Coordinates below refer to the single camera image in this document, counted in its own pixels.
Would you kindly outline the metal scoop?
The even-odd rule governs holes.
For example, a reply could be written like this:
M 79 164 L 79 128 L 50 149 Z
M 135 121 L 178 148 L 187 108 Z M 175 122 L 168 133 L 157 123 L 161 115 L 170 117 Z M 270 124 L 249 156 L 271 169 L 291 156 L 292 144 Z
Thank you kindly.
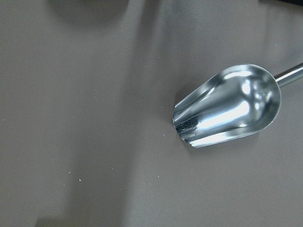
M 302 77 L 302 64 L 276 76 L 254 64 L 229 67 L 175 105 L 173 126 L 195 148 L 258 133 L 276 119 L 281 87 Z

